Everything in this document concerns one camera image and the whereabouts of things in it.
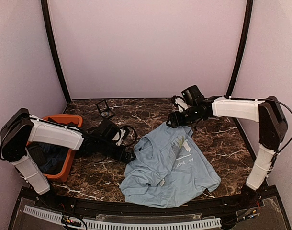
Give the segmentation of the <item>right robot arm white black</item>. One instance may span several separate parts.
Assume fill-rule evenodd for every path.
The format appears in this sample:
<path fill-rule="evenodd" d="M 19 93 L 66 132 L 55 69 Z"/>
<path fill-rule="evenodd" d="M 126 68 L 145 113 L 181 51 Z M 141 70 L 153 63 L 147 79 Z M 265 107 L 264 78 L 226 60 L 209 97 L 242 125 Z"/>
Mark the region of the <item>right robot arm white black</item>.
<path fill-rule="evenodd" d="M 172 128 L 210 117 L 230 117 L 258 124 L 259 149 L 246 180 L 249 189 L 237 198 L 240 207 L 249 207 L 256 199 L 254 191 L 261 187 L 284 148 L 281 144 L 288 131 L 288 122 L 282 110 L 285 105 L 274 96 L 265 99 L 204 97 L 196 85 L 183 90 L 181 96 L 173 96 L 172 102 L 177 108 L 177 111 L 168 115 L 167 125 Z"/>

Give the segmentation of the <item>light blue printed t-shirt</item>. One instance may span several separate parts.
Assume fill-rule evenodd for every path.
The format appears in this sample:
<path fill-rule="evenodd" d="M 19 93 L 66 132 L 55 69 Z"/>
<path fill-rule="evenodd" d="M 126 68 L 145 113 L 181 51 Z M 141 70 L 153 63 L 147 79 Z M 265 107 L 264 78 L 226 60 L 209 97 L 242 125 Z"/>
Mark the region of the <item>light blue printed t-shirt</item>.
<path fill-rule="evenodd" d="M 218 188 L 221 178 L 192 134 L 189 126 L 162 123 L 139 140 L 136 159 L 127 164 L 120 184 L 126 202 L 174 208 Z"/>

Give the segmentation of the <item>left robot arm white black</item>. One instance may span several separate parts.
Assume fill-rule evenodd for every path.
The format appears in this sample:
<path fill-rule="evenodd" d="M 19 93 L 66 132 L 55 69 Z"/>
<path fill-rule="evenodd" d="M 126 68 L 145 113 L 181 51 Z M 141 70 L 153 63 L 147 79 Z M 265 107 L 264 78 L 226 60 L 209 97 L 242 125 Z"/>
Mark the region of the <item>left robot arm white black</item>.
<path fill-rule="evenodd" d="M 0 131 L 0 159 L 11 163 L 50 209 L 60 205 L 60 197 L 50 191 L 48 178 L 43 175 L 29 154 L 29 142 L 41 142 L 62 146 L 84 153 L 98 152 L 123 163 L 136 159 L 131 143 L 123 145 L 131 126 L 117 126 L 111 121 L 114 112 L 100 111 L 102 121 L 89 130 L 63 125 L 40 119 L 29 113 L 28 109 L 19 109 Z"/>

